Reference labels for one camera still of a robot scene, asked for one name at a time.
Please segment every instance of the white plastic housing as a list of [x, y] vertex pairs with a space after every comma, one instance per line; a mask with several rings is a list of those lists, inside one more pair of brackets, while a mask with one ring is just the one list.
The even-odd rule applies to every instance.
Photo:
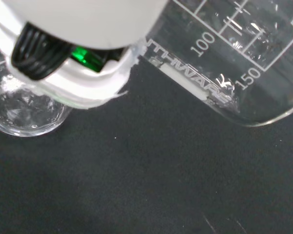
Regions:
[[[104, 2], [105, 1], [111, 4], [114, 2], [113, 0], [104, 0]], [[100, 14], [98, 12], [100, 10], [98, 10], [97, 7], [101, 7], [103, 12], [107, 11], [107, 3], [103, 3], [102, 0], [82, 0], [75, 4], [69, 2], [64, 4], [62, 0], [0, 0], [0, 50], [6, 57], [6, 63], [9, 70], [21, 81], [27, 84], [32, 84], [32, 87], [35, 88], [37, 92], [47, 94], [66, 105], [78, 109], [88, 109], [100, 106], [112, 98], [117, 97], [118, 92], [129, 79], [131, 67], [138, 63], [138, 56], [143, 52], [144, 44], [143, 41], [139, 39], [142, 38], [143, 35], [147, 33], [149, 27], [153, 25], [156, 18], [155, 12], [160, 14], [160, 10], [163, 8], [165, 2], [163, 0], [158, 0], [158, 2], [161, 2], [162, 4], [154, 4], [154, 9], [150, 10], [153, 13], [150, 14], [150, 20], [147, 22], [147, 18], [140, 18], [136, 14], [130, 14], [130, 11], [135, 7], [138, 9], [139, 6], [145, 6], [146, 9], [148, 9], [148, 7], [150, 7], [148, 3], [143, 3], [144, 1], [141, 0], [117, 1], [124, 2], [124, 4], [127, 5], [126, 9], [129, 10], [127, 14], [130, 17], [128, 16], [127, 18], [125, 17], [124, 20], [120, 19], [118, 21], [114, 18], [114, 23], [111, 21], [105, 23], [101, 20], [102, 25], [98, 27], [99, 31], [102, 32], [102, 34], [100, 34], [97, 31], [95, 32], [95, 30], [88, 30], [87, 27], [90, 27], [91, 25], [89, 22], [99, 20], [98, 15]], [[60, 4], [60, 2], [62, 3], [61, 6], [63, 6], [63, 8], [57, 9], [57, 16], [55, 16], [56, 6], [57, 4]], [[82, 11], [80, 11], [81, 9], [78, 10], [79, 8], [77, 5], [83, 5], [87, 8], [87, 6], [91, 6], [92, 2], [98, 4], [92, 14], [88, 9], [84, 9], [88, 15], [81, 14]], [[146, 0], [146, 2], [154, 3], [154, 0]], [[39, 8], [39, 4], [48, 5], [49, 8], [44, 8], [43, 6]], [[68, 15], [71, 15], [74, 20], [67, 19], [67, 21], [63, 21]], [[52, 21], [52, 17], [57, 17], [58, 21]], [[73, 23], [73, 21], [76, 22], [78, 20], [83, 22], [85, 17], [88, 21], [87, 25], [77, 27], [77, 25]], [[139, 20], [141, 20], [142, 28], [138, 27], [140, 23]], [[11, 65], [11, 55], [15, 43], [27, 22], [36, 22], [38, 27], [41, 27], [50, 34], [61, 37], [64, 40], [73, 42], [77, 45], [85, 45], [101, 49], [111, 49], [123, 45], [130, 46], [126, 49], [120, 61], [108, 61], [99, 73], [96, 73], [68, 58], [56, 72], [47, 78], [40, 81], [32, 81]], [[116, 29], [116, 26], [120, 26], [120, 22], [123, 24], [122, 28], [118, 28], [117, 31], [113, 31], [112, 33], [110, 30]], [[79, 30], [79, 36], [76, 36], [78, 34], [72, 33], [75, 26]]]
[[95, 49], [134, 44], [167, 0], [3, 0], [18, 15], [63, 40]]

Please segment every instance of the glass beaker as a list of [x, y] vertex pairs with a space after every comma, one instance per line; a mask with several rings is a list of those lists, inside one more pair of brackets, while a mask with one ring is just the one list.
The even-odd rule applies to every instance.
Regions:
[[145, 58], [233, 122], [293, 113], [293, 0], [171, 0]]
[[46, 134], [59, 127], [71, 110], [13, 77], [0, 53], [0, 131], [18, 137]]

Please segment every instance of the green light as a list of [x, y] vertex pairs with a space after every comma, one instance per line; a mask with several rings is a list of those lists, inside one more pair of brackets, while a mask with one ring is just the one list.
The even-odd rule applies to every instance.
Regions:
[[104, 61], [100, 59], [99, 55], [96, 55], [94, 52], [91, 52], [79, 46], [72, 53], [72, 57], [77, 62], [83, 64], [85, 67], [95, 72], [100, 72], [105, 64]]

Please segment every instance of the dark gray surface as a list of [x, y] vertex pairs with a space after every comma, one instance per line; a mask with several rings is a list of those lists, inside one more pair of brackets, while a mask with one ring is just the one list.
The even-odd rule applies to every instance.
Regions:
[[0, 234], [293, 234], [293, 115], [243, 128], [133, 75], [55, 133], [0, 133]]

